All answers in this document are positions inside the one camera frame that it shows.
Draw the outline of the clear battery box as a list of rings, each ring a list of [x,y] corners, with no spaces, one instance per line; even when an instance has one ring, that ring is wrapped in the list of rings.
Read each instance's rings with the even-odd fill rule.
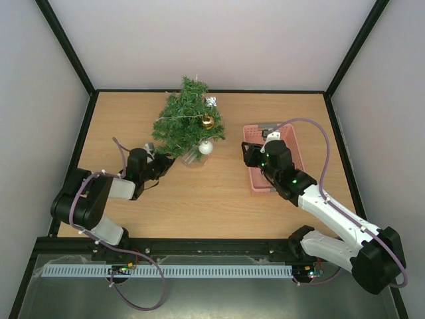
[[[203,155],[197,145],[181,156],[182,163],[189,168],[200,168],[206,164],[207,160],[208,156]]]

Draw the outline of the clear string lights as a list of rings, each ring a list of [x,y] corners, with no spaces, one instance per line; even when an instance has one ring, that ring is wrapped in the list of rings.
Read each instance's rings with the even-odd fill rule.
[[[183,76],[180,91],[170,93],[164,109],[153,123],[154,130],[176,132],[186,129],[204,129],[201,126],[203,114],[213,116],[215,125],[218,124],[221,116],[217,107],[210,108],[205,103],[208,93],[209,87],[206,83],[201,82],[198,78]]]

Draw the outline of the silver gift box ornament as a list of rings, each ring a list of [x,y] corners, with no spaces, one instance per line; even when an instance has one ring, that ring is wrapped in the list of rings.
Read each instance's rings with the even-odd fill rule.
[[[212,108],[212,107],[216,107],[216,97],[215,96],[207,96],[205,97],[205,103],[208,107]]]

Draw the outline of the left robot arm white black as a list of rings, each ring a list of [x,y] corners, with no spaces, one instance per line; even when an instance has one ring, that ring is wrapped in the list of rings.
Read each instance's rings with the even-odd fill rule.
[[[77,168],[54,198],[50,214],[94,240],[96,245],[121,254],[135,254],[129,248],[129,233],[104,214],[109,199],[135,201],[145,191],[145,183],[159,181],[175,160],[158,154],[153,144],[129,151],[117,174]]]

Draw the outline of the black aluminium rail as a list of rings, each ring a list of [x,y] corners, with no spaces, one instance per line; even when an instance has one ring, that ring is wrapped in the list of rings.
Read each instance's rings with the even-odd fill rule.
[[[127,249],[139,252],[154,260],[168,256],[226,256],[268,259],[289,265],[314,263],[317,258],[297,258],[290,250],[287,239],[146,239],[130,238]],[[131,253],[119,253],[96,245],[89,238],[39,237],[35,243],[32,258],[38,255],[88,255],[94,261],[122,263],[135,261]]]

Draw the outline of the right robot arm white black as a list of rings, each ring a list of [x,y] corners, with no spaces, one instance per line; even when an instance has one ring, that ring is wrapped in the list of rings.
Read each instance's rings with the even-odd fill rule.
[[[398,275],[403,277],[400,285],[406,286],[406,260],[400,235],[393,228],[381,229],[336,202],[314,178],[295,167],[283,140],[264,145],[244,142],[241,147],[246,166],[258,168],[280,197],[317,217],[338,236],[304,226],[289,237],[293,258],[302,261],[313,256],[331,262],[351,273],[371,294],[394,286]]]

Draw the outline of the small green christmas tree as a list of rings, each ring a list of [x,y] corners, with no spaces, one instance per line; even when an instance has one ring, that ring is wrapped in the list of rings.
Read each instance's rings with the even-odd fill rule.
[[[183,76],[179,91],[168,95],[164,109],[153,122],[157,152],[185,165],[205,161],[214,143],[225,140],[225,125],[216,98],[196,78]]]

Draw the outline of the white ball ornament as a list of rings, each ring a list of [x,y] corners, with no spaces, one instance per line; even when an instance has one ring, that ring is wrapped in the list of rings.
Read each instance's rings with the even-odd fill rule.
[[[213,144],[210,140],[204,140],[198,146],[199,152],[206,156],[213,152],[213,148]]]

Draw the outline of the pink plastic basket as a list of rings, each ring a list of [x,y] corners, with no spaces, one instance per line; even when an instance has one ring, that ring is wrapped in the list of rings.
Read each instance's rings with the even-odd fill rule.
[[[249,124],[243,127],[243,142],[263,146],[262,131],[258,125]],[[251,192],[254,195],[275,193],[275,181],[286,187],[299,184],[296,176],[304,168],[295,129],[291,124],[286,124],[281,126],[279,131],[280,140],[268,142],[265,146],[265,166],[263,168],[248,167]]]

